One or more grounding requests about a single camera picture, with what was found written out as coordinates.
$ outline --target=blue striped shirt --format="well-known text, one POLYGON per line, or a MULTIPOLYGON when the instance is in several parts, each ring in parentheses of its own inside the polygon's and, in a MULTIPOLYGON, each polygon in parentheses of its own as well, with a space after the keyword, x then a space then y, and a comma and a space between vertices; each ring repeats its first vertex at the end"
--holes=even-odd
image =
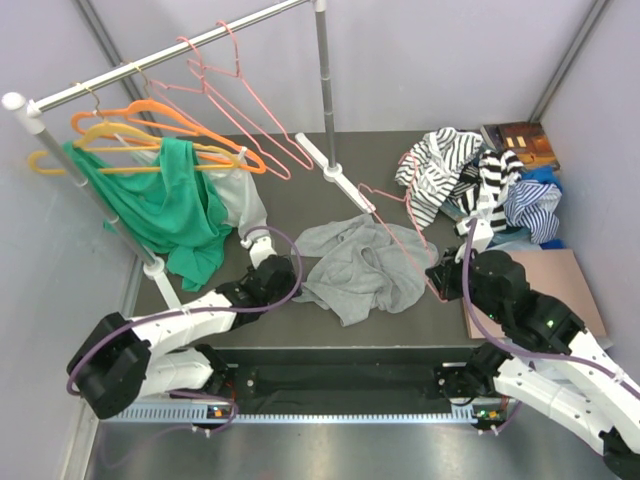
POLYGON ((522 180, 509 189, 509 197, 504 204, 507 224, 527 227, 531 230, 533 243, 553 240, 560 225, 553 211, 561 197, 562 192, 553 184, 522 180))

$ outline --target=clothing rack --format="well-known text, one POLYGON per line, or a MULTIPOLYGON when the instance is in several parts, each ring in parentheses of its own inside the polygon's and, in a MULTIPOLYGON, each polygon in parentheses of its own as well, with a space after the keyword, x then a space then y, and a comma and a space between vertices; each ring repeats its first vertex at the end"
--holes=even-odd
MULTIPOLYGON (((329 71, 329 50, 327 42, 327 24, 326 24, 326 8, 327 0, 286 0, 271 7, 260 10, 259 12, 247 15, 233 22, 228 23, 231 31, 242 30, 268 18, 274 17, 290 10, 303 3, 311 2, 314 5, 316 17, 316 29, 318 38, 318 52, 320 58, 320 77, 322 85, 322 99, 324 106, 324 124, 327 136, 327 144, 329 147, 329 158, 327 159, 302 133, 296 135, 296 140, 302 148, 314 159, 324 171, 324 176, 328 181, 336 183, 363 211, 372 211, 372 206, 361 197, 357 189, 342 174, 342 167, 336 161, 335 149, 335 127, 333 120, 333 104, 331 97, 331 76, 329 71)), ((192 38, 189 42, 181 42, 171 47, 160 50, 156 53, 148 55, 138 61, 128 63, 116 67, 102 75, 76 84, 73 87, 66 88, 58 93, 49 95, 40 100, 29 100, 20 93, 11 92, 2 97, 2 104, 8 111, 14 113, 15 117, 22 126, 32 135, 34 135, 40 143, 60 162, 62 167, 70 174, 74 184, 80 188, 91 200, 100 208, 107 221, 120 234, 129 248, 140 258, 144 266, 145 274, 156 281, 160 291, 162 292, 167 305, 170 308, 180 306, 180 301, 173 291, 165 271, 165 264, 161 258, 156 257, 152 252, 147 250, 140 244, 127 225, 120 219, 118 214, 113 210, 98 192, 89 183, 87 177, 69 158, 62 149, 58 141, 47 130, 44 122, 40 119, 41 115, 60 105, 64 105, 71 100, 80 98, 90 92, 106 87, 114 82, 125 79, 139 73, 154 65, 171 60, 183 53, 191 51, 191 45, 200 47, 215 40, 219 40, 229 35, 229 30, 225 27, 218 27, 206 33, 192 38)))

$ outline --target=pile of clothes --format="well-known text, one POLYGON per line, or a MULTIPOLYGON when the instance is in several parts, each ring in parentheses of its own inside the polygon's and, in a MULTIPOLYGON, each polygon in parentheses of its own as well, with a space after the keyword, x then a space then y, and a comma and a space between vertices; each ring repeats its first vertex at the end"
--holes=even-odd
POLYGON ((511 150, 495 152, 482 135, 441 128, 424 135, 400 163, 395 180, 411 187, 408 207, 420 228, 440 209, 479 217, 494 232, 527 229, 533 243, 556 236, 562 186, 551 167, 525 172, 511 150))

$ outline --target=yellow hanger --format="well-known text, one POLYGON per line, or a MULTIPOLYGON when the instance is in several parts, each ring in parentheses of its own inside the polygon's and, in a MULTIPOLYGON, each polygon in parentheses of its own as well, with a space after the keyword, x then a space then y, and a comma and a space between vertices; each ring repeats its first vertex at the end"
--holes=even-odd
MULTIPOLYGON (((73 142, 74 147, 82 148, 86 151, 91 152, 132 152, 136 150, 158 150, 162 145, 162 138, 154 137, 149 135, 142 130, 133 127, 131 125, 127 125, 126 123, 115 123, 109 121, 103 121, 102 123, 98 123, 96 125, 92 125, 87 129, 86 133, 79 138, 75 142, 73 142), (143 140, 145 142, 153 143, 153 145, 141 145, 141 146, 121 146, 121 147, 92 147, 91 149, 85 148, 91 142, 98 140, 99 138, 106 137, 108 135, 113 135, 114 133, 134 137, 139 140, 143 140)), ((200 143, 194 143, 193 148, 200 151, 214 152, 220 154, 227 160, 229 160, 229 165, 215 165, 216 169, 221 168, 236 168, 240 165, 238 161, 238 157, 233 153, 225 150, 221 147, 216 147, 214 145, 202 145, 200 143)))
MULTIPOLYGON (((101 112, 98 108, 100 105, 100 99, 98 96, 88 87, 85 87, 89 93, 91 93, 96 99, 96 112, 98 115, 101 115, 101 112)), ((83 148, 85 151, 89 152, 131 152, 136 150, 158 150, 162 145, 162 138, 154 137, 149 135, 142 130, 135 128, 131 125, 127 125, 125 123, 115 123, 109 122, 104 117, 102 123, 98 123, 96 125, 91 126, 86 133, 78 140, 73 142, 73 146, 77 148, 83 148), (121 146, 121 147, 92 147, 85 148, 93 141, 113 135, 113 134, 122 134, 129 137, 138 138, 143 140, 151 145, 144 146, 121 146)), ((197 150, 205 150, 209 152, 213 152, 217 155, 224 157, 224 159, 228 160, 229 163, 221 163, 218 165, 196 165, 194 167, 197 171, 211 171, 211 170, 222 170, 222 169, 230 169, 230 168, 238 168, 241 166, 241 163, 238 157, 231 152, 225 150, 221 147, 216 147, 213 145, 202 145, 199 143, 193 143, 193 147, 197 150)), ((42 168, 38 165, 38 160, 42 157, 46 156, 47 152, 44 150, 38 150, 36 152, 31 153, 27 157, 27 163, 29 167, 42 175, 64 175, 66 173, 63 169, 52 169, 52 168, 42 168)), ((101 168, 100 172, 104 174, 115 174, 115 173, 157 173, 160 172, 160 167, 109 167, 109 168, 101 168)))

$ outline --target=white wall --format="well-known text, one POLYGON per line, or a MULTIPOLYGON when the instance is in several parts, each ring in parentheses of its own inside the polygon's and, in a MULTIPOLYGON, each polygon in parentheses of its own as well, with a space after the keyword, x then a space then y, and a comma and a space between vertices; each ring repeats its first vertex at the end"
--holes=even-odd
POLYGON ((561 235, 575 249, 614 357, 640 378, 640 2, 612 2, 543 118, 566 184, 561 235))
MULTIPOLYGON (((95 2, 124 57, 134 60, 275 1, 95 2)), ((339 131, 425 130, 527 118, 591 0, 329 0, 330 61, 339 131)), ((322 131, 315 22, 302 5, 238 32, 246 77, 289 131, 322 131)), ((232 68, 231 43, 202 48, 232 68)), ((185 60, 150 70, 197 86, 185 60)), ((211 77, 233 100, 236 83, 211 77)), ((173 97, 220 133, 237 133, 193 94, 173 97)), ((255 107, 246 110, 275 131, 255 107)))
MULTIPOLYGON (((0 15, 0 94, 41 97, 108 68, 67 0, 7 2, 0 15)), ((119 86, 100 91, 124 103, 119 86)), ((44 115, 69 140, 77 100, 44 115)), ((31 172, 38 143, 0 110, 0 477, 57 478, 77 400, 66 364, 106 313, 121 306, 132 256, 103 231, 97 208, 68 178, 31 172)))

